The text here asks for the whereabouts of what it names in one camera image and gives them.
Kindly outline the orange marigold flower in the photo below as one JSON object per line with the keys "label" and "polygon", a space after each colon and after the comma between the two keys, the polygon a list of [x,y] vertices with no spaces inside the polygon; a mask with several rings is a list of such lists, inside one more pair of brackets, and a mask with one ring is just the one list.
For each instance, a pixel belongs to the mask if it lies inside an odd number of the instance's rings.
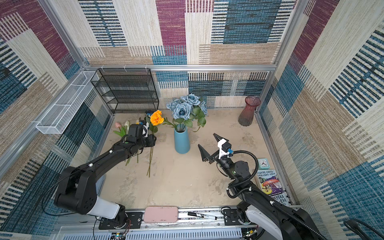
{"label": "orange marigold flower", "polygon": [[[164,118],[162,116],[162,111],[157,110],[153,113],[153,115],[149,118],[146,117],[146,122],[149,124],[149,130],[154,135],[158,132],[158,125],[161,125],[164,122]],[[151,165],[152,165],[152,159],[153,159],[153,153],[154,153],[154,147],[151,147],[150,149],[150,161],[149,161],[149,168],[147,171],[147,176],[151,177]]]}

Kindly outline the light blue ceramic vase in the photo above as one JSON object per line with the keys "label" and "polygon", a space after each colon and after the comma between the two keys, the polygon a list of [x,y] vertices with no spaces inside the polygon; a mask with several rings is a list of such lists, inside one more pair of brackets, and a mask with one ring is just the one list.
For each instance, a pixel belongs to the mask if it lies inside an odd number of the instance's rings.
{"label": "light blue ceramic vase", "polygon": [[175,150],[179,154],[186,154],[190,150],[190,139],[188,128],[184,125],[177,125],[174,132]]}

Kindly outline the blue rose bouquet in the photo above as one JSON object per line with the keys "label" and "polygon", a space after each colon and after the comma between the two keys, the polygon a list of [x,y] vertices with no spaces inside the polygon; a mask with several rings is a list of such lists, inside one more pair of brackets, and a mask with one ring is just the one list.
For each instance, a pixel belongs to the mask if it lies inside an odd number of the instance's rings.
{"label": "blue rose bouquet", "polygon": [[208,114],[207,105],[205,101],[201,101],[199,96],[189,94],[177,99],[172,100],[166,104],[166,108],[172,112],[172,119],[165,118],[163,125],[168,125],[174,128],[177,133],[183,133],[188,128],[193,128],[194,121],[197,122],[197,132],[203,128],[206,123],[206,116]]}

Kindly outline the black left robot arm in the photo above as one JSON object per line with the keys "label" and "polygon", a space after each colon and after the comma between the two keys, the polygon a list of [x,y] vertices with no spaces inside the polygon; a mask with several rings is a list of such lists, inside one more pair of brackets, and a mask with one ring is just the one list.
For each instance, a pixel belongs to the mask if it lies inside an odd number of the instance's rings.
{"label": "black left robot arm", "polygon": [[156,140],[153,134],[148,134],[145,126],[130,125],[128,134],[109,151],[86,164],[64,169],[54,204],[77,214],[100,217],[115,229],[125,227],[128,224],[125,206],[100,198],[96,183],[117,164],[139,154],[144,148],[155,146]]}

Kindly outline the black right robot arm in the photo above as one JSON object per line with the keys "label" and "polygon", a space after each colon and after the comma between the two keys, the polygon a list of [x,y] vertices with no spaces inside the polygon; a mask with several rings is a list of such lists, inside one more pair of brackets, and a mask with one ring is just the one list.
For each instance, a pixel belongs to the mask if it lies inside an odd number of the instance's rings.
{"label": "black right robot arm", "polygon": [[237,154],[250,156],[255,165],[259,164],[257,157],[245,150],[233,151],[229,140],[214,134],[218,150],[209,154],[203,146],[198,145],[204,162],[217,163],[224,175],[232,180],[226,191],[231,199],[240,198],[237,206],[241,222],[254,223],[277,240],[324,240],[311,216],[303,209],[295,210],[287,207],[258,188],[253,183],[258,169],[252,173],[247,162],[233,162]]}

